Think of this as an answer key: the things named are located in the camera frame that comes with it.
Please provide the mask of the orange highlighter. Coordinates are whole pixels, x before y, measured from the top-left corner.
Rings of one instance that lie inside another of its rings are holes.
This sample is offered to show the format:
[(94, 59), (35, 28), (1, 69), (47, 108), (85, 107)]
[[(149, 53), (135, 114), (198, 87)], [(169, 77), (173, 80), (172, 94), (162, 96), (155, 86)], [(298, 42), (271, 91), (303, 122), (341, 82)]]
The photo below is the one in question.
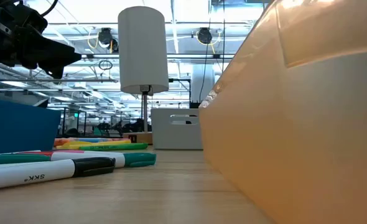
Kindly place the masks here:
[(62, 146), (72, 140), (73, 140), (72, 138), (55, 138), (53, 146), (54, 147)]

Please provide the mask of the blue plastic tray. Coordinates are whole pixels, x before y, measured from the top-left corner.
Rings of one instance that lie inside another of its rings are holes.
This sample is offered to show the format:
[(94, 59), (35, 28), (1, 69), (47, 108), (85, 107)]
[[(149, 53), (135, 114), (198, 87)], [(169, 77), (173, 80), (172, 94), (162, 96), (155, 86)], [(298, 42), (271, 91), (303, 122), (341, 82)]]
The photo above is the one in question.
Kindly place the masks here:
[(0, 100), (0, 154), (51, 149), (60, 117), (56, 110)]

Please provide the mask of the white marker red cap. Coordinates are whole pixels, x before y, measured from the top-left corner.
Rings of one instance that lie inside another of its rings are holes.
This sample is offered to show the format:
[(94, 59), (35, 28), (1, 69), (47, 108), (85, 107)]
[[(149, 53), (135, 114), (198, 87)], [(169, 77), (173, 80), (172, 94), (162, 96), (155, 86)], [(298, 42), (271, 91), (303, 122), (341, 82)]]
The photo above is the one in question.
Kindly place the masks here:
[(44, 156), (51, 156), (53, 151), (25, 151), (25, 152), (17, 152), (16, 154), (39, 154)]

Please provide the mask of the white shade wooden base lamp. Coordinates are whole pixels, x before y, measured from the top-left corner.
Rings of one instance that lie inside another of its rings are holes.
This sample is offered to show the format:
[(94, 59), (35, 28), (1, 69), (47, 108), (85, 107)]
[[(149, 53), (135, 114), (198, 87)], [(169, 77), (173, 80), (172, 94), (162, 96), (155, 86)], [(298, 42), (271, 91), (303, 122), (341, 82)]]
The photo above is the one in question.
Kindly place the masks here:
[(169, 89), (165, 19), (161, 12), (134, 6), (118, 15), (119, 76), (121, 91), (142, 96), (143, 131), (131, 141), (153, 144), (148, 130), (148, 96)]

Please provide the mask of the white marker green cap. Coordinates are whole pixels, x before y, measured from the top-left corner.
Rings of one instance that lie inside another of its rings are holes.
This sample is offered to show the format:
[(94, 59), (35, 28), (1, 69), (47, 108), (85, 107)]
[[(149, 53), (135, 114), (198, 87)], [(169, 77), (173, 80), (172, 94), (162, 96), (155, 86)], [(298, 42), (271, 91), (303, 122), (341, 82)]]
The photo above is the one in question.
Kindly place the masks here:
[(50, 161), (50, 157), (41, 154), (0, 154), (0, 164), (18, 164), (46, 161)]

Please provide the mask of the green highlighter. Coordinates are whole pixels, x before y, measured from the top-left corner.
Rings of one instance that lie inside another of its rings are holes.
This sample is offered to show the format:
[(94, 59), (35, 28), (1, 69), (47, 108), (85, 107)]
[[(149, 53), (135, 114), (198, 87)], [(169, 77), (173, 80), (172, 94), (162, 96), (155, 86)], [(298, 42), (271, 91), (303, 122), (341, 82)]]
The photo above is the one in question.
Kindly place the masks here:
[(147, 149), (147, 143), (129, 143), (117, 145), (91, 145), (80, 146), (81, 151), (127, 151), (127, 150), (142, 150)]

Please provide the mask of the white SKK marker black cap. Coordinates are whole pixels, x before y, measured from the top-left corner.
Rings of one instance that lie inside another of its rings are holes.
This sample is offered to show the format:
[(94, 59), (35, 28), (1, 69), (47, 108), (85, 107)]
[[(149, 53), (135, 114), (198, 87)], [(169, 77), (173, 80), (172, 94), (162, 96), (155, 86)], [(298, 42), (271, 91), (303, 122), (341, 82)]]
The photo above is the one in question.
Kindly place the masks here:
[(87, 157), (0, 165), (0, 188), (112, 173), (116, 159)]

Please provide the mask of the white marker teal cap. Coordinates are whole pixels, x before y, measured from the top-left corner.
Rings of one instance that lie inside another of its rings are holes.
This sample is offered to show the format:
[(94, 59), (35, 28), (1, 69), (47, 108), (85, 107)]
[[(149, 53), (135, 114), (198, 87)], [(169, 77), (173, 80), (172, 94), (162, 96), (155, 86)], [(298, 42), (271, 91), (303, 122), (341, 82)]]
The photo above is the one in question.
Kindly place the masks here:
[(145, 167), (153, 166), (156, 163), (156, 155), (153, 153), (121, 153), (121, 152), (95, 152), (95, 153), (77, 153), (77, 152), (53, 152), (50, 156), (51, 161), (64, 159), (82, 159), (90, 157), (110, 157), (115, 159), (115, 168), (122, 167)]

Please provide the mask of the grey plastic bin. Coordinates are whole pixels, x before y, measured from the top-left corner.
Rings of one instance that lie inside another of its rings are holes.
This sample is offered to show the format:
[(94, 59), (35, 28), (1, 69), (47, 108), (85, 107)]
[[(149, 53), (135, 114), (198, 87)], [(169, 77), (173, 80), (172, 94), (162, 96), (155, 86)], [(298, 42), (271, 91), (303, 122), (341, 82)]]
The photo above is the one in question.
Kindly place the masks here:
[(198, 115), (198, 109), (151, 109), (154, 149), (202, 150)]

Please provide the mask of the orange translucent plastic bin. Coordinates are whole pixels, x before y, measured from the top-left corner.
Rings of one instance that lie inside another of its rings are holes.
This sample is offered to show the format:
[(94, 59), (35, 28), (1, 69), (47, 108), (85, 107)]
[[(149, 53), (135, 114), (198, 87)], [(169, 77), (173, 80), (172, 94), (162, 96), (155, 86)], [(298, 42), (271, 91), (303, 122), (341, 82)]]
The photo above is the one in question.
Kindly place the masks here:
[(367, 224), (367, 0), (273, 0), (199, 107), (205, 159), (278, 224)]

